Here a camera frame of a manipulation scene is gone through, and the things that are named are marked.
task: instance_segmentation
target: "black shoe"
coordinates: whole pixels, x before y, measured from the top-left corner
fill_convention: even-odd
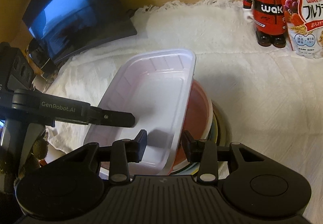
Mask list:
[[[262,31],[256,31],[257,41],[258,44],[264,47],[270,46],[270,35],[263,33]]]
[[[277,48],[284,48],[286,45],[285,36],[282,35],[273,35],[271,38],[271,43]]]

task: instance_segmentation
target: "toy figure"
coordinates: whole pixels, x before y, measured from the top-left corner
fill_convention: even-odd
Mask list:
[[[243,17],[248,22],[255,22],[258,44],[285,47],[287,26],[281,0],[243,0]]]

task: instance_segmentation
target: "cereal bag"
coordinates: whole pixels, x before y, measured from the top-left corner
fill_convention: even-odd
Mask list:
[[[323,0],[281,0],[293,50],[323,57]]]

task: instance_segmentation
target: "black circular disc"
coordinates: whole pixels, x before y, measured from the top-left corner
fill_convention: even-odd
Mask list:
[[[100,202],[103,192],[104,184],[97,174],[66,164],[57,172],[40,169],[26,175],[17,185],[16,197],[32,217],[55,221],[88,212]]]
[[[307,180],[276,162],[244,163],[224,180],[222,191],[237,209],[273,219],[296,214],[311,198]]]

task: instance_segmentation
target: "toy hand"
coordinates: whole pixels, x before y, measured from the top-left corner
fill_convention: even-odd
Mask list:
[[[254,20],[254,15],[252,14],[252,9],[245,9],[243,8],[243,18],[248,23],[252,23]]]

